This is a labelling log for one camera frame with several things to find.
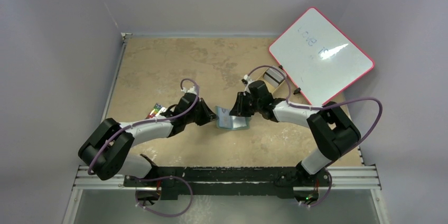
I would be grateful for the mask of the silver credit card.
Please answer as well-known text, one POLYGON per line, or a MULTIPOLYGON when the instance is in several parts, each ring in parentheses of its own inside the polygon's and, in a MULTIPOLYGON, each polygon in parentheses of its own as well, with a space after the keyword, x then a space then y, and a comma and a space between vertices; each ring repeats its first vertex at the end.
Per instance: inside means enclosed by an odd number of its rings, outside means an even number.
POLYGON ((232 129, 233 125, 232 125, 232 118, 229 115, 229 110, 226 108, 222 108, 217 106, 217 116, 218 116, 218 120, 217 120, 217 126, 219 128, 224 128, 224 129, 232 129))

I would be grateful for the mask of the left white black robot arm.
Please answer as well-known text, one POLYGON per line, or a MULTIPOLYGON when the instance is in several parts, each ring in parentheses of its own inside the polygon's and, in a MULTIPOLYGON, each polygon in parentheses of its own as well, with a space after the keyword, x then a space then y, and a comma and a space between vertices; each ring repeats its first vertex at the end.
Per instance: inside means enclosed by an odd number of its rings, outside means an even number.
POLYGON ((78 150, 79 158, 90 174, 108 180, 117 174, 136 177, 143 186, 157 181, 156 165, 145 155, 133 155, 132 147, 183 132, 188 124, 203 126, 217 120, 203 98, 184 94, 176 105, 150 119, 137 122, 103 120, 78 150))

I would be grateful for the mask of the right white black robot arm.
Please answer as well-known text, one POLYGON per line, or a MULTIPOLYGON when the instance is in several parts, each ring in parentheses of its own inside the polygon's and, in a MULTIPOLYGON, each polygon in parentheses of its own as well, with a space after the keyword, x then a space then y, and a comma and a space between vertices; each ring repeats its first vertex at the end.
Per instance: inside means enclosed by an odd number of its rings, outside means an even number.
POLYGON ((261 81, 253 81, 237 94, 230 115, 251 117, 256 113, 276 123, 291 123, 308 128, 317 148, 297 165, 297 180, 310 185, 318 172, 337 161, 361 139, 361 134, 339 107, 300 106, 285 98, 275 98, 261 81))

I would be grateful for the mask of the green card holder wallet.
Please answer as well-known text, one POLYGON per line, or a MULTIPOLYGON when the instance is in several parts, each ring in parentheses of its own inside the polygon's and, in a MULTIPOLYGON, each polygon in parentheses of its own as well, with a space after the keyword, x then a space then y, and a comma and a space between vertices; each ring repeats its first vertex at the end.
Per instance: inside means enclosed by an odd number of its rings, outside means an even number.
POLYGON ((231 118, 232 118, 233 128, 225 129, 225 130, 242 130, 242 129, 248 129, 250 127, 250 125, 249 125, 250 118, 249 117, 231 116, 231 118))

